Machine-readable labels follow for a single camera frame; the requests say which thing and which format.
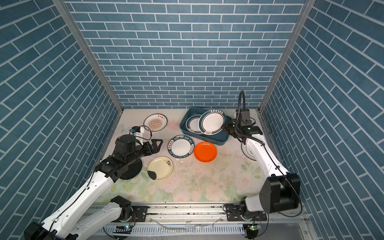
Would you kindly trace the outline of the green rim lettered plate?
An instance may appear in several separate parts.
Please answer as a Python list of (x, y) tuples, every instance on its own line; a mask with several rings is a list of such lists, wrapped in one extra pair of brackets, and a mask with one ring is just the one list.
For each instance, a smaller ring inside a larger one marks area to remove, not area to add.
[(192, 138), (186, 135), (178, 135), (173, 137), (168, 143), (169, 154), (177, 159), (183, 159), (190, 156), (195, 148)]

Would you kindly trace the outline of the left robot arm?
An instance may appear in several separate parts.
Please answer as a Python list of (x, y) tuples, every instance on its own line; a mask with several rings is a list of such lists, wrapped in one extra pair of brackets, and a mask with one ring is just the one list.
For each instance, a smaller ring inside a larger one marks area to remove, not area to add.
[(131, 201), (116, 196), (101, 210), (81, 220), (85, 211), (118, 179), (128, 180), (142, 169), (143, 157), (160, 151), (163, 140), (141, 143), (136, 136), (117, 138), (113, 153), (96, 165), (90, 178), (73, 196), (41, 223), (31, 223), (24, 231), (26, 240), (86, 240), (105, 225), (131, 223), (136, 215)]

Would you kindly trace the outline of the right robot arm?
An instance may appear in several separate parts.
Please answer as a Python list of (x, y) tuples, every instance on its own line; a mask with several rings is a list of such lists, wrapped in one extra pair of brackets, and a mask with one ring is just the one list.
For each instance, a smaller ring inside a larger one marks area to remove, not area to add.
[(240, 201), (243, 217), (252, 217), (259, 212), (280, 213), (303, 207), (299, 176), (291, 174), (274, 155), (260, 127), (252, 123), (250, 110), (236, 110), (235, 117), (227, 119), (222, 129), (239, 140), (243, 154), (259, 163), (266, 176), (258, 194), (244, 197)]

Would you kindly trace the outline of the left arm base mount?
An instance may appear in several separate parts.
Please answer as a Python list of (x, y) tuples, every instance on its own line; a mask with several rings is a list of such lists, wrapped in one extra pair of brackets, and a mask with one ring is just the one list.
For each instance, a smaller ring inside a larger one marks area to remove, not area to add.
[(148, 206), (124, 207), (121, 213), (118, 215), (118, 218), (116, 220), (113, 220), (113, 222), (143, 223), (146, 220), (148, 208)]

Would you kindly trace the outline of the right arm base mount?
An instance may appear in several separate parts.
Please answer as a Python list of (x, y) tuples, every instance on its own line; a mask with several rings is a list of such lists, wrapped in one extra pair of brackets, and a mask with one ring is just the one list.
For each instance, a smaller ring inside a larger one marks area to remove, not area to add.
[(267, 215), (265, 212), (251, 212), (251, 213), (242, 213), (241, 207), (234, 204), (224, 204), (222, 209), (226, 214), (228, 222), (240, 222), (240, 221), (266, 221)]

